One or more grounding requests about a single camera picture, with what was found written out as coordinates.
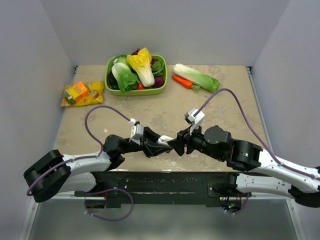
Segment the white earbud charging case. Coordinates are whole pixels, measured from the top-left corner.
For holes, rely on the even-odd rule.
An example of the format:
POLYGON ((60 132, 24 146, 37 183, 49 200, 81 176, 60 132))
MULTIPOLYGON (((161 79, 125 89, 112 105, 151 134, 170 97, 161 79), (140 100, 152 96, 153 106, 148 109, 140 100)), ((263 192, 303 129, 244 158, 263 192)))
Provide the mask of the white earbud charging case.
POLYGON ((168 142, 174 140, 173 137, 167 136, 167 135, 162 135, 158 138, 157 143, 161 145, 166 145, 168 146, 168 142))

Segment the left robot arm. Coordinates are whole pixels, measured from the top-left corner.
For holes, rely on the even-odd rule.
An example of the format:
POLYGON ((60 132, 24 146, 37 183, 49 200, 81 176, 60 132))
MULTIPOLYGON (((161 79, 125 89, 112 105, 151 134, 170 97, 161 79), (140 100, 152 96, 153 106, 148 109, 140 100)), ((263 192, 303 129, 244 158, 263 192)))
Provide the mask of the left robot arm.
POLYGON ((143 152, 150 158, 170 152, 172 148, 168 142, 171 140, 172 137, 159 135, 138 124, 132 127, 129 138, 109 135, 98 152, 68 155, 51 150, 24 172, 29 187, 26 194, 37 203, 66 192, 82 191, 99 196, 104 184, 95 179, 95 172, 116 169, 124 162, 126 153, 143 152))

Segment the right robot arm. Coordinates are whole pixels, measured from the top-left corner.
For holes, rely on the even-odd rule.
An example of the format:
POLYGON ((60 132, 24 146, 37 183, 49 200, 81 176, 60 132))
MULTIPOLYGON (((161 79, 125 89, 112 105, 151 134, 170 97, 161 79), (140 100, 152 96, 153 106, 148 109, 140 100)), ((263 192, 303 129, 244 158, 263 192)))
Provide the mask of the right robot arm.
POLYGON ((291 198, 305 207, 320 206, 318 167, 306 167, 273 157, 259 145, 233 139, 230 132, 217 125, 204 133, 200 128, 182 130, 175 139, 168 141, 168 145, 180 156, 197 150, 238 171, 234 179, 222 185, 227 196, 233 197, 238 192, 260 192, 291 198))

